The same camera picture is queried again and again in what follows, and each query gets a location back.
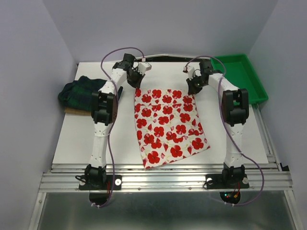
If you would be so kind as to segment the red poppy floral skirt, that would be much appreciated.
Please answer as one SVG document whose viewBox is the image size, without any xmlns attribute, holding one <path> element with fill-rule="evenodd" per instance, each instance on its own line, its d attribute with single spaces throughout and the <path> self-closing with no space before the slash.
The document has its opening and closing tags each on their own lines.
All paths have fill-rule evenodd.
<svg viewBox="0 0 307 230">
<path fill-rule="evenodd" d="M 177 162 L 210 148 L 195 98 L 186 90 L 137 89 L 134 118 L 146 170 Z"/>
</svg>

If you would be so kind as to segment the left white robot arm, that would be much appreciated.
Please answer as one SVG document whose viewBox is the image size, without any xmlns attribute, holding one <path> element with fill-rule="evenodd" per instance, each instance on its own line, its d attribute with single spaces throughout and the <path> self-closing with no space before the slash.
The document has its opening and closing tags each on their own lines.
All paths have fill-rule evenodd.
<svg viewBox="0 0 307 230">
<path fill-rule="evenodd" d="M 104 86 L 92 93 L 94 143 L 84 171 L 84 181 L 97 189 L 106 185 L 106 148 L 110 130 L 117 118 L 119 89 L 125 81 L 135 89 L 140 88 L 145 73 L 152 68 L 145 58 L 136 66 L 134 62 L 135 56 L 124 54 L 123 59 L 112 67 L 111 74 L 106 75 L 108 80 Z"/>
</svg>

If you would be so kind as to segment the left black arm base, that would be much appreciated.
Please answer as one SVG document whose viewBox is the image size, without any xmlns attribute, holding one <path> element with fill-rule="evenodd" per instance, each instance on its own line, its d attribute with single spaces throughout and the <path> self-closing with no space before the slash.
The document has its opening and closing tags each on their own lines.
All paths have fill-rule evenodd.
<svg viewBox="0 0 307 230">
<path fill-rule="evenodd" d="M 114 191 L 121 190 L 122 175 L 113 173 L 108 175 L 106 168 L 85 168 L 83 175 L 76 175 L 79 190 L 89 191 L 89 201 L 93 207 L 102 208 L 108 205 Z"/>
</svg>

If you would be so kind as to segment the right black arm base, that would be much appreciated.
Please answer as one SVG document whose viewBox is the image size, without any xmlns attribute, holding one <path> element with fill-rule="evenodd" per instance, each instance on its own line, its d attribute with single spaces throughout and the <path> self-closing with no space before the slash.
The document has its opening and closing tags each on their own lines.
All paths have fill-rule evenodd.
<svg viewBox="0 0 307 230">
<path fill-rule="evenodd" d="M 248 177 L 245 167 L 224 166 L 221 173 L 211 173 L 205 176 L 203 188 L 206 190 L 222 190 L 220 197 L 222 201 L 237 205 L 241 199 L 241 189 L 248 189 Z"/>
</svg>

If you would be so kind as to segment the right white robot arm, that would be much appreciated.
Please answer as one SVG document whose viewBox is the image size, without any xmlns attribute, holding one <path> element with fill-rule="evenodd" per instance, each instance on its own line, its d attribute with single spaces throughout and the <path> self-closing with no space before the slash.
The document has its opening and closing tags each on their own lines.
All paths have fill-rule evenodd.
<svg viewBox="0 0 307 230">
<path fill-rule="evenodd" d="M 198 94 L 209 85 L 218 92 L 219 111 L 226 131 L 226 156 L 221 173 L 206 176 L 206 189 L 234 188 L 243 183 L 245 167 L 241 153 L 244 124 L 249 117 L 247 89 L 240 89 L 225 78 L 219 70 L 206 69 L 205 60 L 199 63 L 200 75 L 189 63 L 183 68 L 188 75 L 188 94 Z"/>
</svg>

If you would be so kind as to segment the green plastic bin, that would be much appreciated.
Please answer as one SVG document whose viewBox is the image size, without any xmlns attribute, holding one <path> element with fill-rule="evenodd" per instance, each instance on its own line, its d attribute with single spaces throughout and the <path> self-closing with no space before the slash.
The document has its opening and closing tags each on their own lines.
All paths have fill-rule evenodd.
<svg viewBox="0 0 307 230">
<path fill-rule="evenodd" d="M 225 78 L 233 85 L 248 90 L 250 104 L 260 104 L 268 100 L 269 97 L 247 55 L 217 56 L 211 63 L 214 69 L 226 70 Z"/>
</svg>

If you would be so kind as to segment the dark green plaid skirt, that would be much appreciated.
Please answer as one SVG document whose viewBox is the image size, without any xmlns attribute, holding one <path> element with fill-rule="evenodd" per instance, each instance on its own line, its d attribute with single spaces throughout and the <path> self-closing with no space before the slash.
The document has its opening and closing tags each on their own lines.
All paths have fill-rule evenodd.
<svg viewBox="0 0 307 230">
<path fill-rule="evenodd" d="M 92 93 L 101 89 L 106 80 L 89 79 L 81 76 L 78 80 L 67 83 L 58 94 L 59 103 L 64 107 L 92 111 Z"/>
</svg>

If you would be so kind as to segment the aluminium mounting rail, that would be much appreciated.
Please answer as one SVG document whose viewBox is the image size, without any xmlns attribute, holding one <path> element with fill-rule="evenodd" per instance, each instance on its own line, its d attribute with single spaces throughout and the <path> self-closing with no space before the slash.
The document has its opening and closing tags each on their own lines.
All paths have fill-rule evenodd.
<svg viewBox="0 0 307 230">
<path fill-rule="evenodd" d="M 206 175 L 220 173 L 221 165 L 175 164 L 158 169 L 144 170 L 142 165 L 116 165 L 112 170 L 107 167 L 107 174 L 115 172 L 122 176 L 121 191 L 133 192 L 200 192 Z M 81 175 L 81 165 L 55 164 L 44 173 L 39 191 L 78 192 L 79 182 L 76 175 Z M 246 165 L 249 190 L 258 191 L 264 185 L 265 191 L 292 190 L 293 181 L 290 172 L 281 171 L 276 163 L 264 164 L 262 171 L 251 164 Z"/>
</svg>

